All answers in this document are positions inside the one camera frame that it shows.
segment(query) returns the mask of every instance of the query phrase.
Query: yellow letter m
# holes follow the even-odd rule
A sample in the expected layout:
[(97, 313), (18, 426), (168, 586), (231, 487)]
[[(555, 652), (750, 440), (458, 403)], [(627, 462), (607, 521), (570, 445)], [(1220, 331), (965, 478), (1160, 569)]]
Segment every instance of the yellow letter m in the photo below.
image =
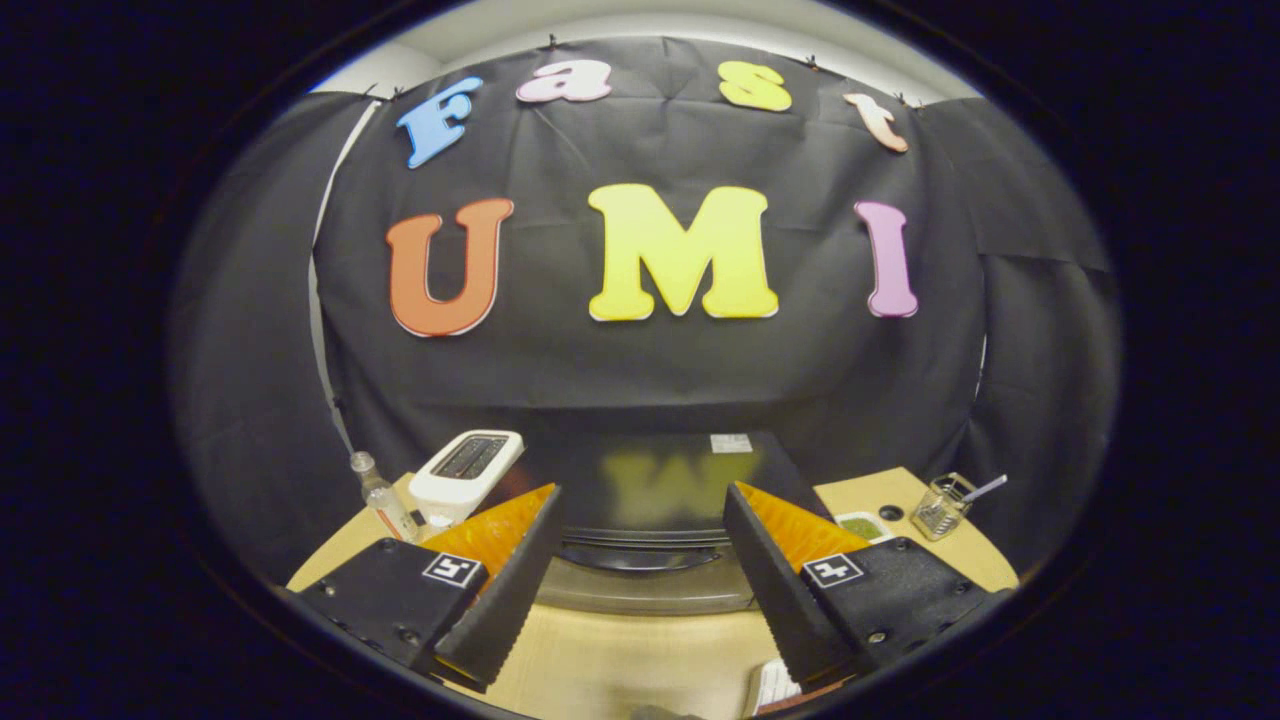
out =
[(604, 215), (604, 287), (591, 299), (596, 320), (643, 320), (653, 296), (640, 287), (640, 264), (649, 268), (667, 307), (684, 315), (712, 268), (703, 309), (713, 318), (768, 318), (778, 296), (764, 277), (760, 215), (764, 195), (745, 187), (707, 193), (686, 232), (646, 184), (609, 184), (588, 196)]

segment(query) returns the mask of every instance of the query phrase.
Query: letter u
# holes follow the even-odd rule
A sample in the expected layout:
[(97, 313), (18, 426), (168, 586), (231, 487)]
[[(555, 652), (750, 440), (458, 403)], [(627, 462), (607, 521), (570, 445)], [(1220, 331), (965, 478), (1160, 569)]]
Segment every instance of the letter u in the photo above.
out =
[(498, 228), (516, 205), (504, 197), (480, 200), (457, 214), (467, 229), (466, 281), (447, 302), (431, 297), (426, 268), (439, 215), (417, 215), (387, 231), (392, 246), (392, 314), (406, 331), (420, 337), (462, 334), (484, 322), (498, 293)]

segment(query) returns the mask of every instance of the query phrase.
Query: foam letter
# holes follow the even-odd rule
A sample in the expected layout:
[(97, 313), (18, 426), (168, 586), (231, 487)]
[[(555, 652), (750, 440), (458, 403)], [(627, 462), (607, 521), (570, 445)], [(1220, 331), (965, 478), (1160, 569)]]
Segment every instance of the foam letter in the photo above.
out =
[(689, 231), (646, 184), (609, 184), (588, 196), (604, 214), (604, 287), (591, 299), (596, 320), (643, 320), (653, 296), (640, 288), (644, 263), (667, 307), (684, 315), (708, 265), (712, 288), (703, 309), (713, 318), (768, 318), (778, 296), (764, 277), (760, 215), (764, 195), (745, 187), (707, 193)]
[(791, 94), (782, 90), (782, 79), (773, 68), (739, 60), (721, 63), (721, 94), (735, 105), (781, 113), (791, 106)]
[(566, 60), (534, 70), (534, 79), (520, 86), (516, 97), (547, 102), (563, 97), (575, 102), (599, 100), (613, 88), (605, 83), (613, 68), (599, 60)]
[(419, 337), (462, 334), (485, 319), (498, 293), (498, 225), (515, 208), (511, 200), (497, 197), (458, 210), (458, 224), (467, 228), (466, 281), (448, 302), (431, 297), (426, 287), (431, 236), (440, 229), (440, 217), (419, 215), (387, 231), (392, 314), (402, 328)]
[(902, 242), (906, 215), (881, 202), (858, 202), (854, 213), (867, 222), (867, 232), (872, 236), (876, 290), (867, 299), (867, 306), (877, 318), (910, 318), (920, 305), (911, 295), (906, 274), (906, 247)]
[[(481, 85), (484, 81), (477, 77), (458, 81), (404, 113), (396, 123), (396, 127), (408, 128), (408, 140), (413, 143), (413, 154), (408, 158), (410, 169), (430, 160), (462, 137), (466, 128), (461, 120), (471, 114), (471, 100), (463, 94)], [(458, 120), (458, 124), (449, 127), (451, 118)]]
[(892, 113), (881, 108), (876, 104), (874, 99), (869, 95), (863, 95), (861, 92), (845, 95), (845, 100), (858, 108), (858, 114), (863, 117), (863, 123), (867, 124), (867, 131), (870, 132), (872, 137), (878, 140), (881, 145), (888, 147), (890, 150), (906, 152), (906, 141), (888, 127), (888, 123), (893, 120)]

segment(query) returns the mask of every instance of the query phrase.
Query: water bottle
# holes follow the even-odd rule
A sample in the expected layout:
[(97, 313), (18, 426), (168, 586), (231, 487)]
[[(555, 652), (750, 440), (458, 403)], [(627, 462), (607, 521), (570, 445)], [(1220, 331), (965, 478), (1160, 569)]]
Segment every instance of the water bottle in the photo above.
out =
[(374, 456), (364, 451), (356, 452), (351, 456), (351, 469), (360, 475), (360, 495), (365, 498), (365, 505), (378, 515), (392, 537), (417, 542), (417, 523), (396, 495), (396, 488), (378, 474)]

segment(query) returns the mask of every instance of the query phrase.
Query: table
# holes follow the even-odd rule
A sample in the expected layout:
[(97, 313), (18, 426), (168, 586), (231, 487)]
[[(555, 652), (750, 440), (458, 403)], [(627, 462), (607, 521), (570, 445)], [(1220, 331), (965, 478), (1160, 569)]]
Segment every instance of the table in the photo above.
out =
[[(406, 474), (394, 483), (413, 507)], [(817, 486), (832, 515), (902, 509), (884, 524), (951, 564), (986, 591), (1018, 587), (1012, 568), (973, 523), (929, 542), (905, 516), (925, 486), (902, 468)], [(298, 568), (288, 589), (301, 591), (384, 537), (383, 525), (361, 510)], [(739, 720), (750, 674), (778, 657), (764, 616), (756, 610), (698, 616), (605, 615), (534, 603), (498, 680), (484, 694), (445, 683), (483, 702), (548, 720), (626, 719), (640, 706), (658, 706), (705, 720)]]

